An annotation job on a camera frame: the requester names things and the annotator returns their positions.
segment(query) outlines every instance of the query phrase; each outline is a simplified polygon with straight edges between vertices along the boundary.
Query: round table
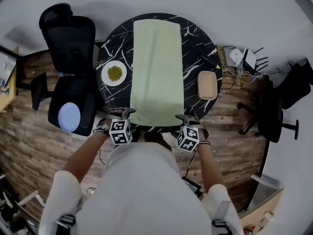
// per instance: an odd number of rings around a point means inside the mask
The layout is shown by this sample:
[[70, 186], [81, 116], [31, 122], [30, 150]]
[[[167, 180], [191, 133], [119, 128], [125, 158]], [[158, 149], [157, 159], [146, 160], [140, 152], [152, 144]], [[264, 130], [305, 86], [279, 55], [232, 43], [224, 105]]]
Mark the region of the round table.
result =
[[[197, 25], [189, 20], [165, 13], [150, 13], [131, 18], [117, 27], [101, 46], [96, 65], [97, 81], [100, 93], [107, 106], [112, 108], [129, 107], [133, 76], [133, 49], [134, 49], [134, 21], [143, 19], [159, 19], [180, 25], [182, 69], [184, 83], [184, 108], [185, 114], [204, 117], [217, 100], [203, 100], [198, 97], [198, 74], [200, 71], [213, 71], [218, 82], [218, 94], [222, 85], [222, 69], [200, 58], [209, 56], [215, 64], [220, 65], [220, 58], [211, 39]], [[128, 69], [125, 81], [116, 87], [103, 83], [101, 71], [103, 66], [112, 60], [119, 60]], [[141, 129], [157, 132], [171, 132], [179, 129], [172, 127], [141, 126]]]

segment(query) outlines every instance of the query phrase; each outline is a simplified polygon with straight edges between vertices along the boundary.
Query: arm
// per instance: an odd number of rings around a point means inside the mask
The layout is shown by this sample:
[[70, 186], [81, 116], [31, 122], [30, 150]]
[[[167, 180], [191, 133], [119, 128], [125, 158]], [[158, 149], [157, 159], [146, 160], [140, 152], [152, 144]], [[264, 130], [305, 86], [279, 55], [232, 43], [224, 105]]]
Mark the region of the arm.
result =
[[[200, 141], [205, 140], [203, 131], [201, 130], [199, 130], [199, 138]], [[223, 177], [215, 162], [211, 147], [208, 144], [199, 144], [197, 149], [201, 164], [202, 180], [205, 191], [208, 193], [212, 186], [217, 184], [224, 185]]]
[[100, 147], [109, 135], [95, 132], [69, 159], [63, 170], [73, 174], [79, 183], [89, 171]]

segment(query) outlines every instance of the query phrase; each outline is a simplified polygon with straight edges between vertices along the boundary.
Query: light green towel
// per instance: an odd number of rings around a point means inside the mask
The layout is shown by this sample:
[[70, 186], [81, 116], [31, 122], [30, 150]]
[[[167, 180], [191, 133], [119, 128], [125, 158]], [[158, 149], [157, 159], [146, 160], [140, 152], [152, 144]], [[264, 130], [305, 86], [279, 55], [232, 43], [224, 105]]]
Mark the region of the light green towel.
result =
[[181, 125], [184, 113], [180, 25], [162, 20], [134, 22], [132, 123]]

